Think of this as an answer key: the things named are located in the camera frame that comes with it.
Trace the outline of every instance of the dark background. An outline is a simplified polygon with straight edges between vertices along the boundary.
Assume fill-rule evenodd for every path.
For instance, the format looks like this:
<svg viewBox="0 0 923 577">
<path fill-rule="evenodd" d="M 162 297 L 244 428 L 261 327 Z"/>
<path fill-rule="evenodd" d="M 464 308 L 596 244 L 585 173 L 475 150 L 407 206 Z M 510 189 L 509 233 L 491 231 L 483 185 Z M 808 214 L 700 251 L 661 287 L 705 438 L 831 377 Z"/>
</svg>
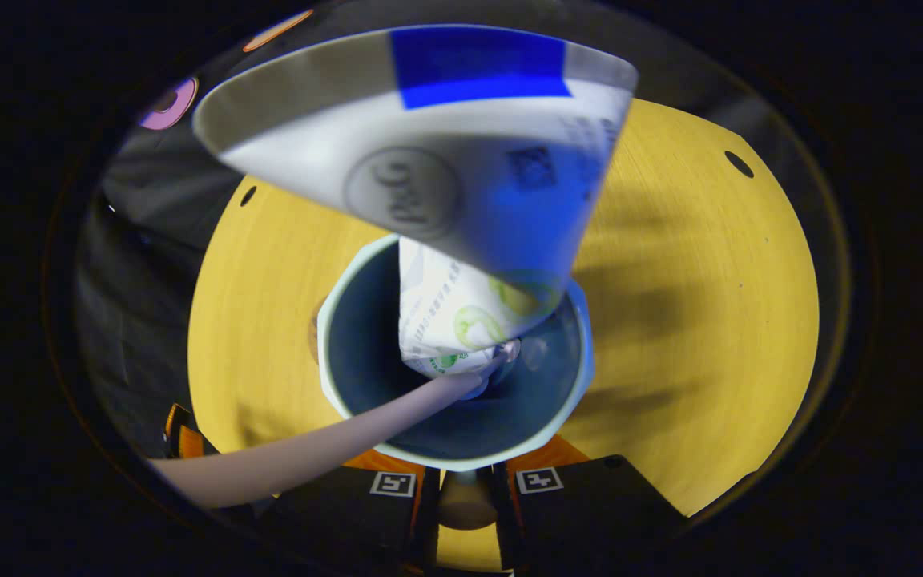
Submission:
<svg viewBox="0 0 923 577">
<path fill-rule="evenodd" d="M 652 569 L 923 573 L 923 5 L 629 5 L 787 111 L 848 196 L 875 279 L 868 333 L 832 399 L 845 410 L 820 421 L 816 456 L 649 559 Z M 0 569 L 287 573 L 153 490 L 176 521 L 118 474 L 67 406 L 41 308 L 65 305 L 42 299 L 43 275 L 62 274 L 42 265 L 56 196 L 98 180 L 93 168 L 161 87 L 293 12 L 256 6 L 64 2 L 0 14 Z M 77 215 L 58 218 L 74 227 Z M 78 357 L 63 348 L 55 360 Z M 117 438 L 99 442 L 119 452 Z"/>
</svg>

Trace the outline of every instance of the cup rim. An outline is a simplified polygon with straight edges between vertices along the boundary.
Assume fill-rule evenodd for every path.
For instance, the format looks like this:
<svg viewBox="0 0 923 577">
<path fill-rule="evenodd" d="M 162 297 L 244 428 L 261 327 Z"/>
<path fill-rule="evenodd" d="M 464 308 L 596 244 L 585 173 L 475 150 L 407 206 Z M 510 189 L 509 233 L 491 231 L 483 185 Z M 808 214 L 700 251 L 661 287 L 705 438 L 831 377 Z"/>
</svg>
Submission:
<svg viewBox="0 0 923 577">
<path fill-rule="evenodd" d="M 327 401 L 329 401 L 330 405 L 333 405 L 333 408 L 345 419 L 354 416 L 354 414 L 351 410 L 348 410 L 348 406 L 345 404 L 344 399 L 341 398 L 340 392 L 333 386 L 333 376 L 331 376 L 333 375 L 333 370 L 330 369 L 329 365 L 329 343 L 327 341 L 329 338 L 330 324 L 333 322 L 333 310 L 336 309 L 337 303 L 340 302 L 341 296 L 344 295 L 344 291 L 348 288 L 348 284 L 351 284 L 351 281 L 359 273 L 362 266 L 369 263 L 378 253 L 385 251 L 389 246 L 395 244 L 400 237 L 401 235 L 399 234 L 389 234 L 379 240 L 362 246 L 354 258 L 351 259 L 351 263 L 349 263 L 347 269 L 344 270 L 344 273 L 341 274 L 341 277 L 337 279 L 337 283 L 333 286 L 333 289 L 331 289 L 329 296 L 326 297 L 326 300 L 323 300 L 323 304 L 319 308 L 319 315 L 316 318 L 318 324 L 317 348 L 319 352 L 319 382 L 322 386 L 323 395 L 326 396 Z M 561 409 L 559 409 L 538 432 L 529 436 L 525 441 L 511 446 L 509 449 L 499 450 L 497 453 L 492 453 L 483 457 L 471 457 L 466 459 L 442 459 L 418 455 L 410 452 L 410 450 L 399 449 L 387 442 L 381 442 L 380 445 L 374 446 L 374 449 L 384 455 L 428 467 L 436 467 L 449 471 L 467 471 L 495 463 L 501 463 L 502 461 L 524 455 L 524 453 L 528 453 L 531 450 L 536 450 L 546 445 L 546 443 L 550 441 L 550 438 L 560 430 L 561 425 L 563 425 L 572 414 L 572 410 L 575 410 L 575 406 L 578 405 L 583 394 L 585 394 L 587 388 L 590 387 L 590 381 L 593 380 L 595 371 L 593 335 L 590 332 L 590 310 L 586 303 L 586 294 L 582 291 L 582 288 L 576 284 L 574 279 L 569 279 L 565 298 L 571 303 L 572 309 L 575 311 L 576 325 L 578 326 L 578 372 L 575 374 L 575 384 L 572 386 L 572 390 L 569 391 L 568 397 L 565 398 L 565 401 L 562 403 Z"/>
</svg>

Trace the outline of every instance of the blue cup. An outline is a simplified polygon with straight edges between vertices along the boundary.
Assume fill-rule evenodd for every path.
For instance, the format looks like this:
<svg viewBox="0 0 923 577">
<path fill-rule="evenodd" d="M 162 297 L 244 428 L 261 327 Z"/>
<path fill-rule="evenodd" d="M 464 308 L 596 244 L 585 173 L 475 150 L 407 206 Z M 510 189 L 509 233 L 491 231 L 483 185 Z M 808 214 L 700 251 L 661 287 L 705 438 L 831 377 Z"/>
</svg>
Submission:
<svg viewBox="0 0 923 577">
<path fill-rule="evenodd" d="M 401 361 L 397 235 L 364 246 L 319 310 L 323 392 L 348 418 L 406 394 L 428 379 Z M 545 445 L 593 379 L 586 296 L 575 281 L 546 321 L 521 337 L 516 361 L 483 394 L 458 401 L 377 446 L 385 455 L 464 471 Z"/>
</svg>

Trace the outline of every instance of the yellow table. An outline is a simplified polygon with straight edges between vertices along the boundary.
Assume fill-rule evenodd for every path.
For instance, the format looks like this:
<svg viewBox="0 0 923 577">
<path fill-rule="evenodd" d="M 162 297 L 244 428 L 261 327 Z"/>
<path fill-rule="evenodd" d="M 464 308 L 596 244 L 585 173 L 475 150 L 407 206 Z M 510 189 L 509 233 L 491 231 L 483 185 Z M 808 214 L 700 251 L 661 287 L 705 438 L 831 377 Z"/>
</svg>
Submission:
<svg viewBox="0 0 923 577">
<path fill-rule="evenodd" d="M 208 246 L 187 340 L 195 419 L 217 449 L 341 419 L 320 390 L 312 318 L 384 234 L 243 180 Z M 795 212 L 739 136 L 635 101 L 574 277 L 597 376 L 560 434 L 591 458 L 625 455 L 694 514 L 757 469 L 806 390 L 817 287 Z M 499 569 L 494 530 L 443 530 L 438 558 Z"/>
</svg>

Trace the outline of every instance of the wooden surface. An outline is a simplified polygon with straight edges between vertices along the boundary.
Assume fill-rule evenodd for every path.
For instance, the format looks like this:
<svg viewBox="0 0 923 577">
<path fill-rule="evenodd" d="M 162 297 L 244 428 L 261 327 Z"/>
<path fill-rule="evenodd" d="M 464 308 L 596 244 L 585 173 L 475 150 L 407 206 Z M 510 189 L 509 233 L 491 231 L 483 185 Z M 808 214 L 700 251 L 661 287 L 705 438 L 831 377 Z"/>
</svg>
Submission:
<svg viewBox="0 0 923 577">
<path fill-rule="evenodd" d="M 195 419 L 217 449 L 340 420 L 320 390 L 311 318 L 358 248 L 384 234 L 241 183 L 206 252 L 187 343 Z M 625 455 L 694 514 L 772 452 L 810 378 L 817 288 L 791 205 L 739 136 L 636 101 L 574 277 L 597 376 L 560 434 L 591 458 Z M 488 530 L 443 530 L 441 561 L 498 569 Z"/>
</svg>

